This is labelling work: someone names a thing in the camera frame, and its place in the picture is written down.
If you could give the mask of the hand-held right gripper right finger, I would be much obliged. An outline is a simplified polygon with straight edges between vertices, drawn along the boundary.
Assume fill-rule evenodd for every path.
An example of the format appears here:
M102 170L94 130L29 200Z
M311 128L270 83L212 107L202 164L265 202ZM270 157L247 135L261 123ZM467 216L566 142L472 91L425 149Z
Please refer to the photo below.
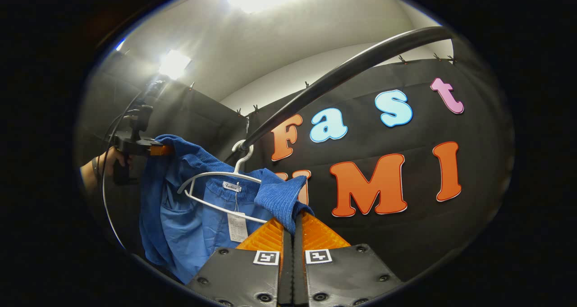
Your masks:
M402 287L369 245L349 244L307 212L295 224L295 307L367 307Z

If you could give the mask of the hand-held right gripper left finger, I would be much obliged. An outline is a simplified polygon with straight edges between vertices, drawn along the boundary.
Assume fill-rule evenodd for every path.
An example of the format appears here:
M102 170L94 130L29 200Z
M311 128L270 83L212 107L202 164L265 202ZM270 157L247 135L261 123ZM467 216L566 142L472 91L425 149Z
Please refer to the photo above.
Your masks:
M219 307L291 307L293 238L271 219L231 249L219 247L187 288Z

